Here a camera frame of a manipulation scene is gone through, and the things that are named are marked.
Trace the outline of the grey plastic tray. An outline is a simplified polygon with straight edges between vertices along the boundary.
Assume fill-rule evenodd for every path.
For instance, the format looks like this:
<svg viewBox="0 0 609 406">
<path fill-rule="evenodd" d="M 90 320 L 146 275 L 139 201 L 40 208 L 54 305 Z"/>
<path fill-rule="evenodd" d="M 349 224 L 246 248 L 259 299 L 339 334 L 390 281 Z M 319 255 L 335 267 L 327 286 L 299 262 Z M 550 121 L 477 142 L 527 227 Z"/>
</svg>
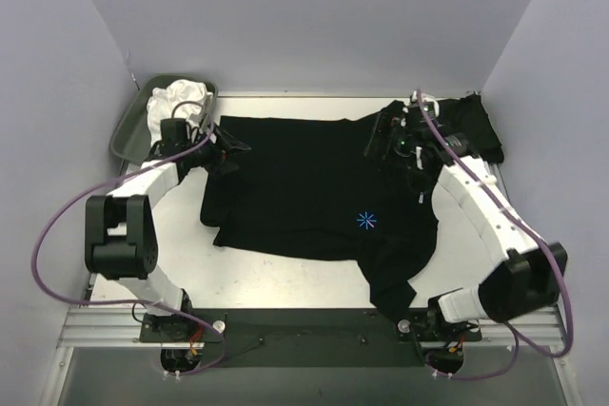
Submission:
<svg viewBox="0 0 609 406">
<path fill-rule="evenodd" d="M 206 131 L 213 125 L 214 110 L 218 96 L 218 89 L 214 84 L 206 82 L 202 78 L 196 76 L 159 74 L 150 78 L 142 86 L 132 102 L 129 103 L 125 113 L 115 128 L 109 144 L 110 151 L 115 156 L 131 164 L 137 165 L 140 165 L 147 160 L 149 152 L 155 144 L 150 144 L 150 135 L 147 128 L 148 98 L 152 95 L 152 90 L 155 87 L 166 88 L 179 79 L 187 79 L 210 85 L 213 94 L 209 102 L 213 104 L 213 113 L 207 119 L 207 126 L 195 126 L 194 128 L 198 127 L 201 131 Z"/>
</svg>

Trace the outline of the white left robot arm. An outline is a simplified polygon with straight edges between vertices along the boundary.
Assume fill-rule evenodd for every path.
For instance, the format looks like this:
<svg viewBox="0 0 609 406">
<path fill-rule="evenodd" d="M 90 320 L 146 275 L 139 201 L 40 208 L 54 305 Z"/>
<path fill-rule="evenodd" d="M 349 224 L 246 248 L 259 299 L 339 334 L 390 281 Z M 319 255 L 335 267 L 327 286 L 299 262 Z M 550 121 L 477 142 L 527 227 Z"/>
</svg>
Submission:
<svg viewBox="0 0 609 406">
<path fill-rule="evenodd" d="M 152 326 L 180 341 L 194 332 L 195 318 L 187 292 L 158 265 L 153 208 L 195 168 L 210 177 L 236 171 L 230 158 L 251 147 L 215 124 L 200 133 L 182 118 L 162 120 L 160 132 L 139 174 L 88 198 L 85 263 L 89 272 L 126 288 L 145 306 Z"/>
</svg>

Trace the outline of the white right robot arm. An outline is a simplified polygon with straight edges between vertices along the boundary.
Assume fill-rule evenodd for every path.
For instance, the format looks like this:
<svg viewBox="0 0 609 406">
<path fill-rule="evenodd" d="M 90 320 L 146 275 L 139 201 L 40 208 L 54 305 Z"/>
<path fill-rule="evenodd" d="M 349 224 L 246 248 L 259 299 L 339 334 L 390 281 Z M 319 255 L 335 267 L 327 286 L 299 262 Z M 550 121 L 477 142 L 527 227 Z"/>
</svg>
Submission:
<svg viewBox="0 0 609 406">
<path fill-rule="evenodd" d="M 406 184 L 418 207 L 433 205 L 443 189 L 484 245 L 463 256 L 457 268 L 422 270 L 438 284 L 470 269 L 483 272 L 477 282 L 431 297 L 428 327 L 441 332 L 470 320 L 506 323 L 566 298 L 564 247 L 547 243 L 520 219 L 479 151 L 463 133 L 448 134 L 438 122 L 439 113 L 433 98 L 392 102 L 376 115 L 363 152 L 378 169 Z"/>
</svg>

